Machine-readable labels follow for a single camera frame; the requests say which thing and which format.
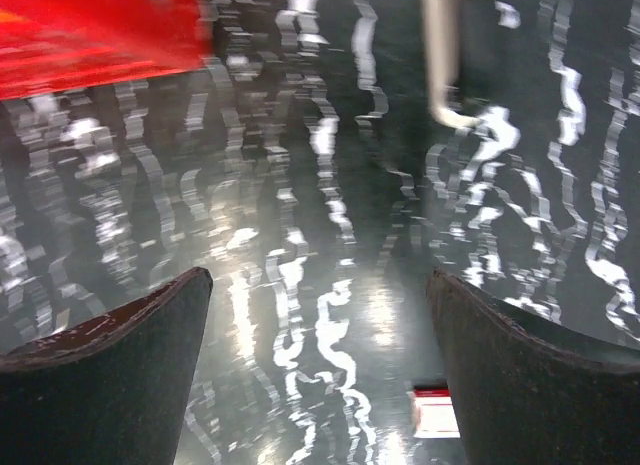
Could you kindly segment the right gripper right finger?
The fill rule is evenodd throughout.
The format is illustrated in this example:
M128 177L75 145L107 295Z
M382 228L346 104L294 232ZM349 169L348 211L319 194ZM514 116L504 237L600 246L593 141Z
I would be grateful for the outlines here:
M639 352L435 270L426 284L471 464L636 464Z

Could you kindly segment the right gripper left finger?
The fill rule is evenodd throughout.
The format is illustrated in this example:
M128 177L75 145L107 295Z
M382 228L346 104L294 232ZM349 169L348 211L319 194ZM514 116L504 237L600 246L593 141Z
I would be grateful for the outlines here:
M2 355L2 463L173 463L212 288L194 267Z

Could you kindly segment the beige staple remover tool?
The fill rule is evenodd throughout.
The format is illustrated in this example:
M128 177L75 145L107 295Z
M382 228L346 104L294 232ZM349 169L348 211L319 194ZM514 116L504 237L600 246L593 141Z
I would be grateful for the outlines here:
M503 63L496 0L421 0L421 12L431 116L474 127L466 111L491 97Z

